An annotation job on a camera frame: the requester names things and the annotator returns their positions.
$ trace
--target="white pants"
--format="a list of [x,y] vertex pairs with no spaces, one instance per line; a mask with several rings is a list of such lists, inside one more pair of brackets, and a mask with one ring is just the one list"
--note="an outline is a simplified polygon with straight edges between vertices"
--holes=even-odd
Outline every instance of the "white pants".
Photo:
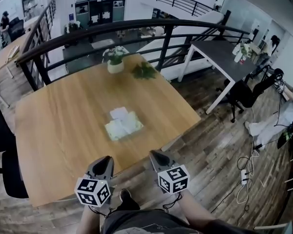
[[265,148],[267,144],[274,135],[280,133],[282,130],[290,125],[290,122],[284,117],[284,114],[280,114],[278,124],[284,126],[275,126],[278,121],[278,113],[273,114],[267,120],[261,121],[259,123],[250,123],[250,134],[256,138],[255,145],[262,144]]

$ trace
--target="wooden table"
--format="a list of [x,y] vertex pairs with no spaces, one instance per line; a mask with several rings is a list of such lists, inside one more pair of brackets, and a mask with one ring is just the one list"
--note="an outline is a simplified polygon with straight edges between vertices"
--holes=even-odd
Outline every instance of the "wooden table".
[[[26,33],[25,35],[17,38],[14,42],[10,43],[9,45],[7,45],[5,48],[0,50],[0,70],[2,69],[6,69],[9,76],[11,78],[13,78],[13,75],[11,74],[10,70],[9,70],[9,66],[11,65],[15,65],[14,62],[15,60],[18,58],[19,56],[19,52],[21,51],[27,36],[29,35],[29,33]],[[20,51],[12,58],[8,60],[8,56],[10,53],[10,50],[15,47],[16,45],[20,46]],[[5,100],[1,97],[0,95],[0,101],[6,106],[9,107],[9,105],[5,102]]]
[[[124,58],[125,70],[110,74],[106,63],[62,78],[16,105],[21,173],[33,206],[74,193],[90,163],[114,158],[114,174],[148,156],[200,121],[198,114],[159,74],[135,79],[139,54]],[[117,107],[136,112],[143,129],[111,141],[105,124]]]
[[235,56],[232,53],[234,47],[235,45],[225,40],[191,42],[191,47],[189,49],[184,68],[180,70],[178,81],[182,80],[194,51],[199,52],[230,81],[220,96],[206,110],[207,114],[209,114],[218,105],[218,103],[226,96],[236,82],[243,79],[246,75],[256,69],[256,66],[249,58],[247,58],[243,64],[235,62]]

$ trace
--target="office desk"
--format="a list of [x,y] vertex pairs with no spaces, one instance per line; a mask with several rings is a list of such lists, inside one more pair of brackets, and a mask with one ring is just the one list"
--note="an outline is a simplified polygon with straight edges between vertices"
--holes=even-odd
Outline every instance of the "office desk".
[[[198,114],[159,74],[135,79],[139,54],[124,58],[125,70],[110,74],[106,63],[64,77],[16,105],[16,142],[21,173],[33,206],[74,194],[90,163],[109,155],[114,174],[148,156],[200,121]],[[105,130],[109,112],[134,111],[144,127],[119,141]]]
[[256,66],[248,58],[245,60],[244,64],[240,64],[240,62],[236,63],[234,61],[234,54],[232,53],[234,47],[235,45],[229,43],[228,41],[191,42],[191,47],[189,49],[184,68],[180,71],[178,81],[182,80],[194,51],[197,51],[204,56],[230,81],[220,96],[206,110],[207,114],[209,114],[218,105],[218,103],[226,96],[237,81],[243,79],[246,75],[256,69]]
[[[20,51],[21,51],[28,35],[29,35],[29,33],[26,33],[25,35],[17,38],[14,42],[10,43],[5,48],[0,50],[0,70],[6,69],[11,78],[13,78],[13,75],[11,74],[11,72],[9,70],[9,66],[11,67],[11,65],[15,65],[14,61],[18,58],[19,52],[12,59],[9,59],[9,60],[8,60],[8,55],[10,53],[10,50],[16,45],[20,46]],[[4,101],[4,99],[1,97],[1,95],[0,95],[0,101],[6,107],[9,107],[9,105]]]

